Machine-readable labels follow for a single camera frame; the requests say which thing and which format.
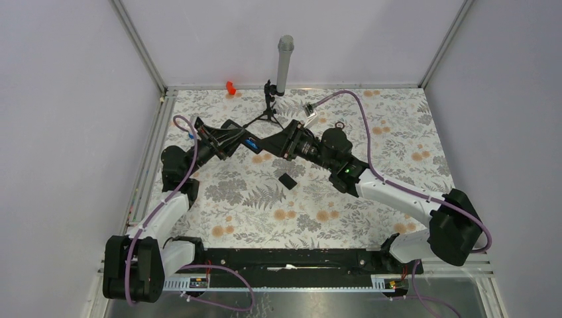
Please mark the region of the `blue AA battery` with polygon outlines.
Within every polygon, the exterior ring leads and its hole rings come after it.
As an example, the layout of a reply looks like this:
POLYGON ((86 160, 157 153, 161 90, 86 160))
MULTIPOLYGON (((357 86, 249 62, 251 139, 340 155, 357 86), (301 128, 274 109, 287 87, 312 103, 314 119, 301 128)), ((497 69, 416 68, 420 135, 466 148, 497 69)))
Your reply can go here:
POLYGON ((245 143, 250 149, 259 150, 259 147, 252 140, 246 139, 245 143))

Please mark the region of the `black remote control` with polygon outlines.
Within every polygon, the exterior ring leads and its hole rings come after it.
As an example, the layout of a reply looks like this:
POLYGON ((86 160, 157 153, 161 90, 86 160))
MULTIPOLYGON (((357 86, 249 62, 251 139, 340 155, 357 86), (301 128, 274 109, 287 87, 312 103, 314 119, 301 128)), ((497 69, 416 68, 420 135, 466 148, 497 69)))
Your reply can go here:
POLYGON ((251 133, 246 133, 241 137, 241 144, 255 154, 260 154, 263 151, 258 141, 259 139, 251 133))

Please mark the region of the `black battery cover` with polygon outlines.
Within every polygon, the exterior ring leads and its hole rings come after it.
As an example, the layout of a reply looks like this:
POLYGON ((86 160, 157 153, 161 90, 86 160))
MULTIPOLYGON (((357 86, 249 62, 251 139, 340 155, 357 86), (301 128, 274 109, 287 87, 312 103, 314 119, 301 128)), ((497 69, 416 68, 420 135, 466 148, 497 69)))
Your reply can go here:
POLYGON ((282 174, 278 178, 278 180, 285 188, 289 190, 294 189, 298 184, 297 181, 293 179, 291 176, 289 176, 287 173, 282 174))

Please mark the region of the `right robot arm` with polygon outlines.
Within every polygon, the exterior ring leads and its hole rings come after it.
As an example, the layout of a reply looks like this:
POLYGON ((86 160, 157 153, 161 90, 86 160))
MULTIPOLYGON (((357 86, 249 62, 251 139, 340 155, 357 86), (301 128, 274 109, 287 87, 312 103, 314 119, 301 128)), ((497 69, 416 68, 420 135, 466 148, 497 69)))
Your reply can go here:
POLYGON ((438 257, 463 266, 477 251, 484 233, 472 202, 466 193, 427 191, 400 180, 376 176, 366 162, 352 155, 352 143, 339 127, 327 129, 317 138, 304 126, 292 121, 283 131, 257 141, 263 150, 287 161, 297 157, 330 172, 329 181, 341 193, 377 201, 401 211, 426 229, 387 240, 388 250, 380 255, 382 268, 396 273, 413 260, 438 257))

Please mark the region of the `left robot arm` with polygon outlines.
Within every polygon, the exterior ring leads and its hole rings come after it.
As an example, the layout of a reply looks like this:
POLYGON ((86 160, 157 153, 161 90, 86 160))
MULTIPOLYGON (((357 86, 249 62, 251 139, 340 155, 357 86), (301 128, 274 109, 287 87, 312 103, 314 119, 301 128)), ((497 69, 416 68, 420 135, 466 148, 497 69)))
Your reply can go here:
POLYGON ((230 157, 246 131, 212 128, 200 118, 188 125, 194 145, 187 151, 178 146, 162 151, 162 196, 156 207, 126 234, 106 242, 102 292, 107 299, 154 303, 172 274, 211 268, 201 239, 173 237, 171 231, 197 199, 199 181, 193 173, 213 157, 230 157))

